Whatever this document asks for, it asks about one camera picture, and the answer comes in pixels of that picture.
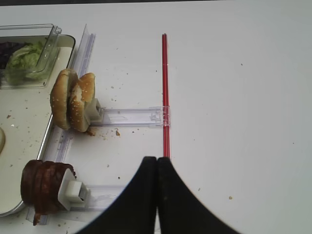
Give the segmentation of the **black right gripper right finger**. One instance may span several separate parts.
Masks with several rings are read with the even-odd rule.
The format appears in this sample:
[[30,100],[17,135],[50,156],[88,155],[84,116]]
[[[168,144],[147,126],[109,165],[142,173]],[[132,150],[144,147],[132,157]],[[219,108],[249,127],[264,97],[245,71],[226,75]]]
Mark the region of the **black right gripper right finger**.
[[236,234],[184,184],[167,157],[157,160],[158,216],[162,234]]

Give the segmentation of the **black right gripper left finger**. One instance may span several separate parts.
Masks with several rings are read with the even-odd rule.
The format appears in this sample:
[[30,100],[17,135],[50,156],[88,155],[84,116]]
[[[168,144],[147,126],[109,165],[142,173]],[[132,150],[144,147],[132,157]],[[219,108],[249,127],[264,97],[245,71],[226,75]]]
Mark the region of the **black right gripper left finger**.
[[157,161],[143,158],[117,199],[80,234],[153,234],[156,220]]

